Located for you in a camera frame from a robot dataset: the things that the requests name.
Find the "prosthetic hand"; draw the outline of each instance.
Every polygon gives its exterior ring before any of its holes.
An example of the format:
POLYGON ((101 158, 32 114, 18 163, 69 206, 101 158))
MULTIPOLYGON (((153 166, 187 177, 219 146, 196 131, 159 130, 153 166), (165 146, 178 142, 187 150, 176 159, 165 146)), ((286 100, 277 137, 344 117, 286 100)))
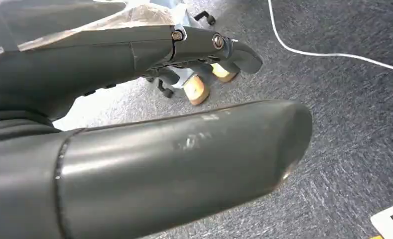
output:
MULTIPOLYGON (((52 6, 44 9, 64 9, 52 6)), ((175 79, 165 66, 197 71, 215 62, 254 73, 262 64, 246 45, 191 27, 67 33, 19 45, 1 38, 1 239, 166 230, 272 192, 308 147, 310 112, 292 101, 60 132, 51 121, 96 89, 139 76, 175 79)))

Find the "white cable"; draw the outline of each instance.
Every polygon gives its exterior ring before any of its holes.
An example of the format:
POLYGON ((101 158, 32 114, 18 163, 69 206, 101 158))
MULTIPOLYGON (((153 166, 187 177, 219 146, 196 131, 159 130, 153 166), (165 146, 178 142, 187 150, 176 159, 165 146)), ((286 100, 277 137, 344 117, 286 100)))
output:
POLYGON ((271 16, 271 24, 272 24, 272 29, 274 31, 275 36, 277 37, 277 40, 280 42, 280 44, 287 50, 297 53, 297 54, 302 54, 302 55, 307 55, 307 56, 343 56, 343 57, 349 57, 349 58, 355 58, 355 59, 359 59, 359 60, 363 60, 363 61, 367 61, 379 66, 383 66, 389 69, 393 70, 393 66, 383 63, 383 62, 379 62, 379 61, 375 61, 363 56, 357 56, 357 55, 352 55, 352 54, 345 54, 345 53, 313 53, 313 52, 306 52, 306 51, 299 51, 296 49, 293 49, 291 47, 286 46, 286 44, 282 41, 282 39, 280 38, 280 36, 278 35, 277 32, 277 28, 275 27, 275 20, 274 20, 274 14, 272 12, 272 3, 271 0, 268 0, 268 6, 269 6, 269 15, 271 16))

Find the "joint screw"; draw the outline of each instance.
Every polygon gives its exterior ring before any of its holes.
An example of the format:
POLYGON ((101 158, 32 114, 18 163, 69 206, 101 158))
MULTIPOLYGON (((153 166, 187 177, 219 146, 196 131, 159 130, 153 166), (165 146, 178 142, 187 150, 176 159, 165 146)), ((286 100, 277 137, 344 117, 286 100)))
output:
POLYGON ((220 50, 224 46, 223 37, 220 34, 215 33, 214 36, 212 37, 212 43, 214 44, 215 48, 220 50))
POLYGON ((175 40, 175 41, 183 40, 183 34, 180 31, 172 32, 171 37, 173 37, 173 40, 175 40))

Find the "gray plastic cover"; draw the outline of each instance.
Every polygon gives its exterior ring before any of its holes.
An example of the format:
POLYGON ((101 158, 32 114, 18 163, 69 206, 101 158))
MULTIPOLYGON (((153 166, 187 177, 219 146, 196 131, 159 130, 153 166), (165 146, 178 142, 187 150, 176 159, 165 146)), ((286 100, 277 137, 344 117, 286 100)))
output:
POLYGON ((182 0, 0 0, 0 54, 81 31, 176 25, 185 14, 182 0))

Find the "chair wheel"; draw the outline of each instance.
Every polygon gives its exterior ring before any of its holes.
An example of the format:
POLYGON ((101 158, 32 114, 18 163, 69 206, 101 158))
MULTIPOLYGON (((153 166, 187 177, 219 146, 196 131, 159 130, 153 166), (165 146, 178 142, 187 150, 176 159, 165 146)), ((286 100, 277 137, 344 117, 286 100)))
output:
POLYGON ((208 22, 208 24, 210 24, 212 26, 215 24, 215 18, 212 15, 209 15, 207 17, 207 22, 208 22))
POLYGON ((165 97, 167 97, 167 98, 171 98, 172 96, 173 96, 173 91, 172 90, 170 90, 170 89, 165 89, 163 92, 162 92, 162 94, 165 96, 165 97))

